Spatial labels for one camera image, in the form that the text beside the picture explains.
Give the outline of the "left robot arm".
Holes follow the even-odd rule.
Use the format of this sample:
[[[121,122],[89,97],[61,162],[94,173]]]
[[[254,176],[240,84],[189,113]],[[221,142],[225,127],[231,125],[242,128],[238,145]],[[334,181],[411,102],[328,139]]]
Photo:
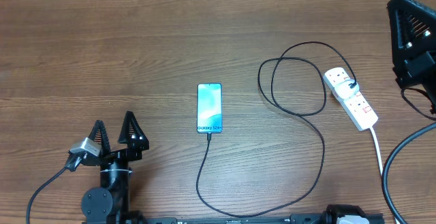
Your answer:
[[[127,111],[118,138],[126,145],[111,150],[106,128],[96,121],[89,138],[100,146],[99,155],[82,161],[86,166],[100,167],[100,186],[89,189],[82,198],[81,208],[86,223],[146,223],[139,210],[130,209],[129,164],[142,159],[142,152],[149,149],[149,140],[140,128],[134,113]]]

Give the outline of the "blue Galaxy smartphone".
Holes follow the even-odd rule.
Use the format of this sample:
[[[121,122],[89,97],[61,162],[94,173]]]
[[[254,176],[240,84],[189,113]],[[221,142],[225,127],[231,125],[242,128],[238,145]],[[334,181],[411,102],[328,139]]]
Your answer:
[[[197,95],[197,132],[221,133],[223,129],[222,85],[199,84]]]

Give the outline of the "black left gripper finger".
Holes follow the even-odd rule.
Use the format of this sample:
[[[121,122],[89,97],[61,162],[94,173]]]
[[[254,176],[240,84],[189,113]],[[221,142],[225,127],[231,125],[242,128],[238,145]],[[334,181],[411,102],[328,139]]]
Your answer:
[[[88,138],[97,142],[102,147],[102,155],[108,155],[111,152],[108,134],[103,121],[95,121]]]
[[[119,144],[126,144],[128,148],[134,150],[148,150],[149,140],[140,128],[134,113],[126,111],[118,138]]]

